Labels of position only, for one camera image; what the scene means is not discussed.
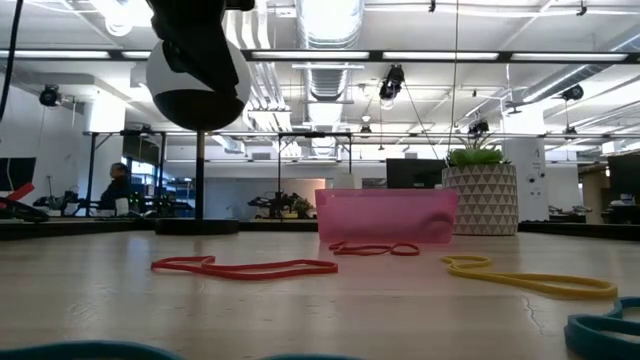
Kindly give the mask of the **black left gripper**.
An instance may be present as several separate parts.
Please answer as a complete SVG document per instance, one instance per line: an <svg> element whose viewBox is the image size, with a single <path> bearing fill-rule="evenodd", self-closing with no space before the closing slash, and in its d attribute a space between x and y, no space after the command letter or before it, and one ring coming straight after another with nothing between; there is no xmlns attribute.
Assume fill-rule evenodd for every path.
<svg viewBox="0 0 640 360"><path fill-rule="evenodd" d="M227 10L247 12L254 0L147 0L152 28L175 72L186 72L214 92L235 96L238 75L222 27Z"/></svg>

